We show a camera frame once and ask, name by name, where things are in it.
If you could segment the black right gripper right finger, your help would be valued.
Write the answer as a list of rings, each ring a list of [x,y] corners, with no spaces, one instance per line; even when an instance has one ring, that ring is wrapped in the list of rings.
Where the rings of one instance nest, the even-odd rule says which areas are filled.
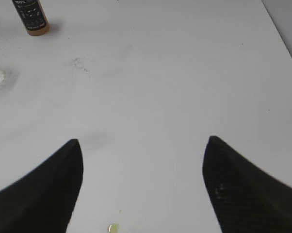
[[[202,174],[223,233],[292,233],[292,188],[210,136]]]

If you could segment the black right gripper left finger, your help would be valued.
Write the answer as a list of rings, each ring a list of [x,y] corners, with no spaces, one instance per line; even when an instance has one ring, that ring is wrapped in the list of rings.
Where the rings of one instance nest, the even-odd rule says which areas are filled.
[[[81,147],[71,139],[0,191],[0,233],[65,233],[82,181]]]

